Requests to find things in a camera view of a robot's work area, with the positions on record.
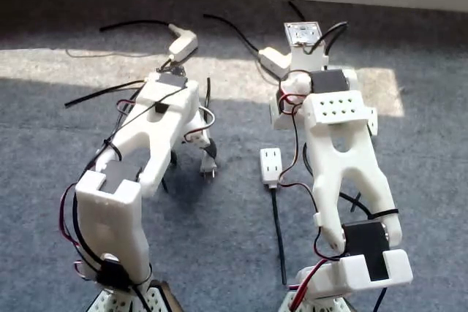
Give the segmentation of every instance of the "white plastic bracket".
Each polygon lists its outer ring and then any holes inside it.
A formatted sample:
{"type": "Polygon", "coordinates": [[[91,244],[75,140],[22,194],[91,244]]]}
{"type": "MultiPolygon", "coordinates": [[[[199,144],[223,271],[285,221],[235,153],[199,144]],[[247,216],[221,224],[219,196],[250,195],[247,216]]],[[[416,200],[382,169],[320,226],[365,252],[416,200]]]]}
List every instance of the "white plastic bracket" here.
{"type": "MultiPolygon", "coordinates": [[[[286,297],[283,300],[278,312],[290,312],[290,305],[293,301],[295,296],[295,292],[288,292],[286,297]]],[[[346,301],[343,298],[338,299],[323,299],[323,300],[315,300],[315,301],[308,301],[304,299],[304,301],[298,306],[297,312],[326,312],[326,311],[333,311],[333,312],[352,312],[346,301]]]]}
{"type": "Polygon", "coordinates": [[[306,100],[307,118],[311,128],[317,124],[367,121],[371,115],[370,109],[364,105],[360,91],[310,94],[306,100]]]}
{"type": "MultiPolygon", "coordinates": [[[[149,247],[141,225],[140,184],[123,180],[116,192],[109,194],[99,190],[105,177],[103,173],[86,171],[76,185],[80,231],[98,257],[112,254],[132,281],[145,281],[149,275],[149,247]]],[[[87,265],[83,269],[89,277],[92,271],[87,265]]]]}
{"type": "MultiPolygon", "coordinates": [[[[146,303],[153,312],[168,312],[170,309],[157,288],[150,288],[144,294],[146,303]]],[[[138,297],[132,294],[102,290],[86,312],[146,312],[138,297]]]]}
{"type": "MultiPolygon", "coordinates": [[[[355,182],[373,213],[395,208],[367,130],[370,110],[364,106],[359,91],[310,94],[302,109],[314,173],[312,193],[317,203],[316,216],[320,217],[323,234],[332,248],[342,253],[345,241],[336,203],[343,177],[355,182]],[[348,151],[335,149],[333,138],[337,136],[345,139],[348,151]]],[[[391,214],[380,220],[386,226],[390,246],[397,246],[401,242],[398,216],[391,214]]]]}
{"type": "MultiPolygon", "coordinates": [[[[323,265],[311,278],[306,293],[307,300],[337,297],[368,289],[408,284],[412,281],[412,270],[408,255],[396,249],[382,252],[388,279],[371,281],[364,255],[342,257],[337,262],[323,265]]],[[[313,267],[299,271],[298,281],[303,281],[313,267]]]]}

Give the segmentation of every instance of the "white power adapter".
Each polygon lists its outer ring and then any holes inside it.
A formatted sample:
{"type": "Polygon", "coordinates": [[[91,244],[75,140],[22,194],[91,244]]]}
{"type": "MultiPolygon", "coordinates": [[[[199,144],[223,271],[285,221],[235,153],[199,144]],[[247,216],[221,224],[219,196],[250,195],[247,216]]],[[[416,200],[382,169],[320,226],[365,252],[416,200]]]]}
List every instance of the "white power adapter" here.
{"type": "Polygon", "coordinates": [[[279,175],[283,172],[281,150],[279,148],[260,149],[262,182],[270,189],[278,186],[279,175]]]}
{"type": "Polygon", "coordinates": [[[278,78],[283,78],[290,70],[291,53],[283,55],[272,47],[266,47],[258,51],[258,59],[263,67],[278,78]]]}
{"type": "Polygon", "coordinates": [[[169,25],[169,29],[178,37],[169,47],[169,57],[172,61],[180,62],[197,49],[197,35],[172,23],[169,25]]]}

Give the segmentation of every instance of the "black cable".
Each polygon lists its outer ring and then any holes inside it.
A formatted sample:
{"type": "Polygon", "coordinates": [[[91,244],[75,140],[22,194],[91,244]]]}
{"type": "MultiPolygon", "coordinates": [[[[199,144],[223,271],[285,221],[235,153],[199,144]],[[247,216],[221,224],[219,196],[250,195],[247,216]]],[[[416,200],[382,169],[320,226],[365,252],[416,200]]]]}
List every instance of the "black cable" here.
{"type": "Polygon", "coordinates": [[[279,264],[281,268],[281,280],[283,285],[287,284],[286,279],[286,259],[284,257],[283,237],[281,234],[281,227],[279,226],[278,204],[276,202],[276,188],[270,188],[271,204],[273,205],[273,218],[275,221],[276,238],[278,240],[279,264]]]}
{"type": "Polygon", "coordinates": [[[169,26],[168,22],[160,21],[160,20],[134,20],[134,21],[124,21],[124,22],[114,23],[108,26],[103,26],[99,29],[99,32],[106,32],[111,29],[124,27],[124,26],[139,25],[141,23],[144,23],[144,24],[150,23],[150,24],[156,24],[156,25],[169,26]]]}
{"type": "MultiPolygon", "coordinates": [[[[306,142],[304,143],[304,146],[302,147],[302,161],[304,163],[304,166],[307,169],[307,172],[309,172],[310,175],[314,177],[314,174],[312,173],[312,167],[309,163],[309,158],[307,157],[307,143],[306,142]]],[[[351,202],[354,206],[358,206],[366,214],[367,218],[370,219],[373,217],[372,212],[365,205],[363,205],[362,202],[342,192],[339,193],[339,197],[341,197],[342,199],[345,199],[346,201],[351,202]]]]}
{"type": "Polygon", "coordinates": [[[387,292],[387,288],[383,288],[382,291],[380,292],[379,297],[377,298],[377,301],[375,302],[374,310],[373,312],[378,312],[380,304],[382,303],[383,298],[385,297],[385,293],[387,292]]]}
{"type": "Polygon", "coordinates": [[[163,96],[160,100],[158,100],[157,102],[154,102],[153,104],[151,104],[148,108],[144,109],[141,113],[139,113],[138,115],[136,115],[134,118],[132,118],[130,121],[126,122],[125,124],[121,125],[120,127],[117,128],[117,130],[114,131],[114,133],[112,133],[109,138],[113,138],[114,135],[116,135],[116,133],[118,131],[120,131],[122,128],[124,128],[125,126],[128,126],[131,122],[133,122],[134,120],[136,120],[137,118],[139,118],[142,114],[144,113],[147,113],[149,110],[151,110],[153,107],[155,107],[157,104],[159,104],[160,102],[162,102],[164,99],[168,98],[169,96],[172,96],[172,95],[175,95],[177,94],[179,91],[182,91],[186,89],[186,87],[182,87],[180,89],[178,89],[177,91],[173,91],[172,93],[169,93],[165,96],[163,96]]]}
{"type": "Polygon", "coordinates": [[[166,60],[166,61],[161,65],[161,67],[159,68],[159,71],[162,72],[162,71],[166,68],[166,66],[167,66],[168,64],[170,64],[172,61],[173,61],[173,60],[172,60],[171,58],[169,58],[168,60],[166,60]]]}
{"type": "Polygon", "coordinates": [[[76,192],[73,197],[73,207],[72,207],[72,217],[73,217],[73,228],[75,229],[76,238],[80,243],[83,250],[98,264],[102,265],[103,261],[98,257],[88,246],[83,235],[81,234],[80,225],[78,223],[78,200],[76,198],[76,192]]]}
{"type": "Polygon", "coordinates": [[[143,305],[143,308],[145,308],[146,312],[152,312],[148,306],[148,303],[145,300],[145,297],[143,296],[141,291],[138,289],[138,286],[132,285],[132,289],[135,292],[135,294],[138,296],[138,299],[140,299],[141,304],[143,305]]]}
{"type": "MultiPolygon", "coordinates": [[[[204,107],[209,109],[210,108],[210,101],[211,101],[211,78],[206,78],[206,96],[205,96],[205,103],[204,107]]],[[[206,111],[203,112],[203,118],[207,121],[208,113],[206,111]]]]}
{"type": "Polygon", "coordinates": [[[292,1],[288,1],[288,4],[294,10],[295,14],[301,19],[302,22],[306,22],[306,17],[303,15],[303,13],[299,10],[299,8],[294,4],[292,1]]]}
{"type": "Polygon", "coordinates": [[[68,108],[68,107],[71,107],[73,105],[80,104],[81,102],[85,102],[86,100],[90,100],[90,99],[96,98],[96,97],[104,95],[104,94],[113,93],[114,91],[118,91],[120,88],[127,87],[128,85],[133,85],[133,84],[137,84],[137,83],[144,83],[144,82],[145,82],[144,80],[133,80],[131,82],[115,85],[113,87],[102,89],[101,91],[95,91],[94,93],[82,96],[80,98],[72,100],[71,102],[66,102],[64,105],[65,105],[66,108],[68,108]]]}
{"type": "Polygon", "coordinates": [[[357,201],[354,197],[350,197],[349,195],[346,195],[345,193],[341,193],[341,192],[339,193],[339,197],[359,207],[366,214],[367,219],[373,219],[373,215],[371,211],[365,205],[363,205],[362,202],[357,201]]]}
{"type": "Polygon", "coordinates": [[[306,51],[306,48],[303,47],[303,52],[307,55],[311,55],[315,51],[315,49],[318,48],[320,43],[325,40],[325,38],[327,38],[334,31],[337,31],[338,29],[344,26],[348,26],[348,22],[339,22],[336,25],[331,26],[324,34],[322,34],[322,36],[319,39],[317,39],[317,41],[314,43],[314,45],[312,45],[309,51],[306,51]]]}
{"type": "Polygon", "coordinates": [[[317,231],[317,236],[315,237],[314,239],[314,252],[316,253],[316,255],[322,259],[327,259],[329,261],[339,261],[339,259],[341,259],[344,254],[341,254],[341,255],[336,255],[336,256],[332,256],[332,257],[329,257],[329,256],[325,256],[324,254],[321,254],[319,251],[318,251],[318,248],[317,248],[317,243],[319,241],[319,238],[320,238],[320,235],[322,234],[322,227],[319,227],[319,230],[317,231]]]}
{"type": "Polygon", "coordinates": [[[223,23],[225,23],[226,25],[228,25],[230,28],[232,28],[234,31],[237,32],[237,34],[242,38],[242,40],[251,48],[253,49],[253,51],[256,51],[258,53],[258,48],[253,45],[248,39],[246,36],[244,36],[244,34],[241,32],[241,30],[239,28],[237,28],[237,26],[235,26],[233,23],[231,23],[230,21],[226,20],[225,18],[221,18],[219,16],[216,16],[216,15],[210,15],[210,14],[203,14],[203,17],[204,18],[211,18],[213,20],[218,20],[218,21],[221,21],[223,23]]]}
{"type": "MultiPolygon", "coordinates": [[[[354,200],[359,201],[360,198],[361,198],[361,192],[359,191],[359,192],[358,192],[358,195],[356,195],[356,197],[354,198],[354,200]]],[[[352,204],[351,209],[350,209],[350,212],[354,212],[355,209],[356,209],[356,205],[352,204]]]]}
{"type": "MultiPolygon", "coordinates": [[[[331,47],[333,47],[333,44],[336,42],[336,40],[348,29],[348,25],[346,23],[346,26],[343,26],[341,27],[336,33],[335,35],[333,36],[333,38],[331,39],[331,41],[325,46],[325,55],[328,56],[328,54],[330,53],[330,49],[331,47]]],[[[323,67],[324,70],[327,70],[328,69],[328,65],[325,65],[323,67]]]]}

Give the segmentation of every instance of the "electrical outlet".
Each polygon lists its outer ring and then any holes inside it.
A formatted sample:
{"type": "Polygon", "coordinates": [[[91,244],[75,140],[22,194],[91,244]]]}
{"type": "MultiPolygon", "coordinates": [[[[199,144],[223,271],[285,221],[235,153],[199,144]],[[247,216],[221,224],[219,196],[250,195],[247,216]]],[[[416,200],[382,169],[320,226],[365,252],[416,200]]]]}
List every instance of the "electrical outlet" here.
{"type": "Polygon", "coordinates": [[[268,185],[270,188],[276,188],[279,175],[283,172],[281,150],[279,148],[261,149],[260,168],[263,184],[268,185]]]}

